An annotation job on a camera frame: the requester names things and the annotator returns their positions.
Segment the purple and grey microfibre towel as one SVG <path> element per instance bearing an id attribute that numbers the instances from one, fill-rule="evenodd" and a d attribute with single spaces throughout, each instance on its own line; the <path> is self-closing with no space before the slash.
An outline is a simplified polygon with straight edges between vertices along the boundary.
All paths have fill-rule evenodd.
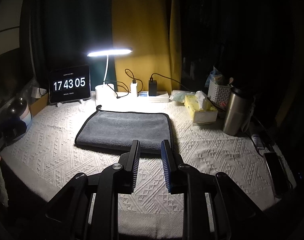
<path id="1" fill-rule="evenodd" d="M 84 148 L 127 151 L 140 142 L 146 154 L 160 154 L 161 142 L 174 146 L 173 128 L 166 113 L 115 112 L 96 107 L 78 131 L 74 143 Z"/>

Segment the yellow tissue box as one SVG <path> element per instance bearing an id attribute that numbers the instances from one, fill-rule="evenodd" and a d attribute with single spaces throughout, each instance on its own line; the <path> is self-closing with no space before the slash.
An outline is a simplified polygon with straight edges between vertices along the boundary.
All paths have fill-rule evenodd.
<path id="1" fill-rule="evenodd" d="M 211 124 L 216 122 L 218 110 L 202 91 L 185 96 L 186 109 L 194 125 Z"/>

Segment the white power strip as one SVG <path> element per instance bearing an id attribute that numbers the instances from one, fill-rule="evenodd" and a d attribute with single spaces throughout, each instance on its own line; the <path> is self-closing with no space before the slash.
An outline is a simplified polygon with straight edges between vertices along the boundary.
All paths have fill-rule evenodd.
<path id="1" fill-rule="evenodd" d="M 152 103 L 168 103 L 169 94 L 167 92 L 157 92 L 156 95 L 149 95 L 148 91 L 138 93 L 138 100 L 152 102 Z"/>

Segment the pack of wet wipes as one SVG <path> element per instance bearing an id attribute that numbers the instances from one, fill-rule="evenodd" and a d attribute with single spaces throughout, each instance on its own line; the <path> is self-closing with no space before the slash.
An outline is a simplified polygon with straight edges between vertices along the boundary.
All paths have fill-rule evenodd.
<path id="1" fill-rule="evenodd" d="M 169 99 L 174 102 L 184 103 L 186 95 L 195 95 L 195 92 L 173 90 Z"/>

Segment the steel thermos tumbler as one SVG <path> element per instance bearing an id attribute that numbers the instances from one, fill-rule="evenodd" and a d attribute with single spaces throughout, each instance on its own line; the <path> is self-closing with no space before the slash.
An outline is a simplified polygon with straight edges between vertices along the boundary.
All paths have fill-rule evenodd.
<path id="1" fill-rule="evenodd" d="M 235 136 L 243 121 L 244 99 L 240 90 L 233 87 L 228 100 L 227 112 L 223 125 L 223 132 Z"/>

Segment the white LED desk lamp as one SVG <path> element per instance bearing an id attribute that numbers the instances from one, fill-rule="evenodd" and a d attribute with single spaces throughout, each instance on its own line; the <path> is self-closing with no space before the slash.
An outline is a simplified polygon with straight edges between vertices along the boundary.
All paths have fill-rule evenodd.
<path id="1" fill-rule="evenodd" d="M 96 105 L 103 105 L 104 103 L 108 103 L 114 99 L 120 99 L 130 94 L 130 91 L 126 85 L 124 85 L 126 89 L 125 95 L 118 95 L 116 91 L 116 87 L 119 84 L 118 81 L 108 80 L 108 68 L 109 68 L 109 58 L 113 56 L 123 56 L 132 53 L 132 48 L 107 48 L 96 51 L 91 51 L 87 54 L 88 57 L 106 57 L 106 65 L 104 78 L 101 85 L 97 85 L 95 87 L 95 103 Z"/>

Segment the white USB charger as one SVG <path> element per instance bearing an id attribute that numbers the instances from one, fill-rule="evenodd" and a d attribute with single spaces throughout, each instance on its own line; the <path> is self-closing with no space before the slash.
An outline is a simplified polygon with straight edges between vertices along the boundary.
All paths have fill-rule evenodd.
<path id="1" fill-rule="evenodd" d="M 137 85 L 138 85 L 138 83 L 137 83 L 136 79 L 133 79 L 132 83 L 130 85 L 130 93 L 133 98 L 136 98 L 138 96 Z"/>

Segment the black power adapter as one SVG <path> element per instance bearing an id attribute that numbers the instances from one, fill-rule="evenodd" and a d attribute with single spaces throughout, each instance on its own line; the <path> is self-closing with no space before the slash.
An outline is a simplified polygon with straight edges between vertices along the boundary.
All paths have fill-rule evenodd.
<path id="1" fill-rule="evenodd" d="M 157 81 L 152 77 L 149 79 L 149 96 L 157 95 Z"/>

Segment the white perforated storage basket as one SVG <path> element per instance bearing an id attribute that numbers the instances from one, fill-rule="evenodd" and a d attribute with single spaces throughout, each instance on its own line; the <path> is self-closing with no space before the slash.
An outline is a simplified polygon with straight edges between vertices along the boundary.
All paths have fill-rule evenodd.
<path id="1" fill-rule="evenodd" d="M 227 105 L 230 97 L 231 87 L 221 86 L 209 81 L 208 98 L 216 105 Z"/>

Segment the white tablet stand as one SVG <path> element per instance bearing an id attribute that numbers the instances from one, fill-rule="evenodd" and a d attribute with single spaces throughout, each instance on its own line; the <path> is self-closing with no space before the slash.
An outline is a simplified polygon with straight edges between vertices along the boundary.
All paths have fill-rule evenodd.
<path id="1" fill-rule="evenodd" d="M 64 101 L 64 102 L 57 102 L 55 106 L 57 108 L 59 108 L 59 107 L 63 106 L 64 104 L 68 104 L 68 103 L 80 103 L 80 104 L 83 104 L 84 100 L 83 99 L 77 99 L 77 100 L 69 100 L 69 101 Z"/>

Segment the black tablet showing clock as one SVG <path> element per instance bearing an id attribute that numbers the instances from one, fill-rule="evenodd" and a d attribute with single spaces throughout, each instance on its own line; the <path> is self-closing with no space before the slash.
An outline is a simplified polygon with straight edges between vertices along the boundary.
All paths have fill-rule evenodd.
<path id="1" fill-rule="evenodd" d="M 49 77 L 49 102 L 51 104 L 87 100 L 91 97 L 89 65 L 55 70 Z"/>

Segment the brown cardboard box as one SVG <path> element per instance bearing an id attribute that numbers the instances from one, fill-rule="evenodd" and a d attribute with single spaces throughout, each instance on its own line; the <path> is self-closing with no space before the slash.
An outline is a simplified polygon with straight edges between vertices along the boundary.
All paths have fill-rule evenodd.
<path id="1" fill-rule="evenodd" d="M 48 105 L 48 96 L 48 93 L 45 94 L 29 106 L 32 116 L 36 116 L 42 109 L 44 109 Z"/>

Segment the small white box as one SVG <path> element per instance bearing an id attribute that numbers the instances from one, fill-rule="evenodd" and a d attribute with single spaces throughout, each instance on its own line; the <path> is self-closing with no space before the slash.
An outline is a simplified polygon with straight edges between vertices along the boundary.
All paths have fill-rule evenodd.
<path id="1" fill-rule="evenodd" d="M 47 90 L 39 87 L 32 87 L 31 97 L 35 99 L 40 99 L 42 96 L 47 94 Z"/>

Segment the mustard yellow curtain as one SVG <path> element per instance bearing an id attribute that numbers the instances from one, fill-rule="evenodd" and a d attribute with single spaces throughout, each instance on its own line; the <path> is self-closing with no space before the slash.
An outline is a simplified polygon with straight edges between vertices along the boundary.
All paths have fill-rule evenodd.
<path id="1" fill-rule="evenodd" d="M 112 37 L 115 47 L 131 47 L 129 56 L 115 59 L 118 81 L 153 77 L 160 91 L 180 88 L 182 54 L 179 0 L 112 0 Z"/>

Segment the dark teal curtain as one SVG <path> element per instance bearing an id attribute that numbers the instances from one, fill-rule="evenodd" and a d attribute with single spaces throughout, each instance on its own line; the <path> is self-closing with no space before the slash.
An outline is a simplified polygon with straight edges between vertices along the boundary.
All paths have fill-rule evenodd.
<path id="1" fill-rule="evenodd" d="M 91 87 L 102 84 L 106 58 L 88 53 L 112 48 L 111 7 L 112 0 L 23 0 L 19 45 L 41 88 L 62 68 L 84 64 Z"/>

